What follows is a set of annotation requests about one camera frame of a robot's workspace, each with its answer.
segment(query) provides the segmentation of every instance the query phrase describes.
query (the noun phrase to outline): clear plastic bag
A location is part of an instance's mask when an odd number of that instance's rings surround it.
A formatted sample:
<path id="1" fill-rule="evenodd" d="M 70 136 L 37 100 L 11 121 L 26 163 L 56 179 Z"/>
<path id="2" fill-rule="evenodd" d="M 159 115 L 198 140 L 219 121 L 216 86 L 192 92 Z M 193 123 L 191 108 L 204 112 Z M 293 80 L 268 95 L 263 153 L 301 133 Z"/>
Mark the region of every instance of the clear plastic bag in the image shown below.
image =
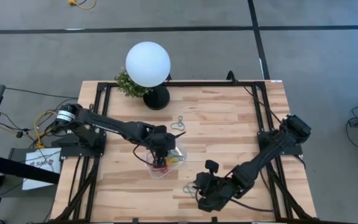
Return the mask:
<path id="1" fill-rule="evenodd" d="M 151 155 L 150 151 L 146 152 L 143 157 L 147 162 L 151 164 L 153 163 L 153 155 Z M 168 151 L 166 160 L 167 165 L 161 169 L 153 168 L 145 163 L 145 166 L 153 179 L 161 179 L 171 171 L 178 169 L 187 160 L 187 153 L 181 145 L 176 143 L 176 148 Z"/>

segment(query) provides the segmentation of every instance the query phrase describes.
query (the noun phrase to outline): gray carpet floor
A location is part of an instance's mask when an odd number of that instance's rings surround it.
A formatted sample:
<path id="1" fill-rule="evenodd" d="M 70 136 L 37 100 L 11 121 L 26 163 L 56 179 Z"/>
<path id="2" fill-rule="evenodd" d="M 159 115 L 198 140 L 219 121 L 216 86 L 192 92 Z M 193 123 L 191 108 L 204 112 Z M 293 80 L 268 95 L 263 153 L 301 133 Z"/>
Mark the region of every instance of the gray carpet floor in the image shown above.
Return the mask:
<path id="1" fill-rule="evenodd" d="M 62 0 L 0 0 L 0 29 L 83 29 L 166 26 L 251 26 L 245 0 L 96 0 L 89 10 Z M 255 0 L 260 26 L 358 25 L 358 1 Z M 271 79 L 283 80 L 292 114 L 313 133 L 303 145 L 318 216 L 358 222 L 358 148 L 345 132 L 358 106 L 358 30 L 261 31 Z M 136 43 L 154 41 L 170 54 L 172 78 L 263 79 L 252 30 L 86 34 L 0 34 L 0 84 L 78 96 L 83 80 L 112 80 Z M 10 91 L 1 111 L 29 127 L 62 99 Z M 351 129 L 358 143 L 358 128 Z M 0 156 L 28 147 L 0 130 Z M 41 222 L 54 195 L 5 198 L 0 219 Z"/>

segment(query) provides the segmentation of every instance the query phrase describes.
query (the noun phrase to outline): yellow cable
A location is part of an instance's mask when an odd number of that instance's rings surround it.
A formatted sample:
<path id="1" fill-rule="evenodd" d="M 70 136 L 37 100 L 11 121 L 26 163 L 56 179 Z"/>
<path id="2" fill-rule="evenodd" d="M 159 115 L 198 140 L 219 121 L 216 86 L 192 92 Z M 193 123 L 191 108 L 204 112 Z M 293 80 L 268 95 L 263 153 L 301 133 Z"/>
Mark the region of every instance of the yellow cable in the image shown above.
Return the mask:
<path id="1" fill-rule="evenodd" d="M 69 0 L 68 3 L 71 5 L 74 5 L 74 6 L 78 6 L 81 9 L 88 10 L 88 9 L 93 8 L 93 6 L 96 4 L 96 0 L 93 0 L 92 6 L 90 6 L 90 7 L 83 7 L 83 6 L 79 5 L 76 0 Z"/>
<path id="2" fill-rule="evenodd" d="M 3 127 L 1 127 L 1 126 L 0 126 L 0 129 L 2 129 L 2 130 L 4 130 L 4 131 L 7 131 L 7 132 L 9 132 L 9 133 L 11 133 L 11 134 L 14 134 L 14 135 L 17 134 L 15 131 L 12 131 L 12 130 L 7 129 L 7 128 L 3 128 Z"/>
<path id="3" fill-rule="evenodd" d="M 38 141 L 37 141 L 37 148 L 39 148 L 39 149 L 45 147 L 44 145 L 42 145 L 42 141 L 41 141 L 41 137 L 40 137 L 40 136 L 49 133 L 49 132 L 51 131 L 51 129 L 49 129 L 49 130 L 47 130 L 46 132 L 40 134 L 40 133 L 38 132 L 37 123 L 38 123 L 38 120 L 39 120 L 40 118 L 42 118 L 42 117 L 45 116 L 46 114 L 50 114 L 50 113 L 56 115 L 56 112 L 47 110 L 47 111 L 43 112 L 42 114 L 40 114 L 40 115 L 35 119 L 35 121 L 34 121 L 34 131 L 35 131 L 35 135 L 37 136 L 37 139 L 38 139 Z"/>

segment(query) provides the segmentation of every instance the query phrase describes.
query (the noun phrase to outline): green plant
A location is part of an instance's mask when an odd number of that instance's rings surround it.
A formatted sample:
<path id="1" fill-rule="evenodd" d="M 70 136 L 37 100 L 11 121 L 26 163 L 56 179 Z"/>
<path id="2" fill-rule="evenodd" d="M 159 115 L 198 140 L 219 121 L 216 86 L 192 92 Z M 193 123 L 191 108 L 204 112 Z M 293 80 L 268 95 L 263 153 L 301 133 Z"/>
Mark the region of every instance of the green plant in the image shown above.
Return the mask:
<path id="1" fill-rule="evenodd" d="M 123 70 L 119 72 L 118 76 L 114 78 L 119 85 L 118 90 L 125 93 L 125 96 L 142 97 L 151 91 L 152 88 L 142 87 L 131 80 L 127 71 Z"/>

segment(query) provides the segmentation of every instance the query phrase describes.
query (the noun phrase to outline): label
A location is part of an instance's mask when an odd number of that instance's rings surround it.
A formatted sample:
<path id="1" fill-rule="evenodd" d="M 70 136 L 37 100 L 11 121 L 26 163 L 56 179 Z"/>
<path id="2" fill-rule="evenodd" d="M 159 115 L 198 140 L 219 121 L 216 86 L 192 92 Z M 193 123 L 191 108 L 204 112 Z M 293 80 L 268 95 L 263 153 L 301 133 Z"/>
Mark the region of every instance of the label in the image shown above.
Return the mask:
<path id="1" fill-rule="evenodd" d="M 68 121 L 68 122 L 71 122 L 73 120 L 73 118 L 71 118 L 71 117 L 68 117 L 68 116 L 65 116 L 65 115 L 60 115 L 60 114 L 58 114 L 56 119 L 62 119 L 62 120 Z"/>
<path id="2" fill-rule="evenodd" d="M 67 112 L 67 111 L 60 110 L 58 112 L 58 115 L 64 115 L 64 116 L 67 116 L 67 117 L 71 117 L 72 119 L 75 119 L 75 115 L 73 115 L 72 113 Z"/>

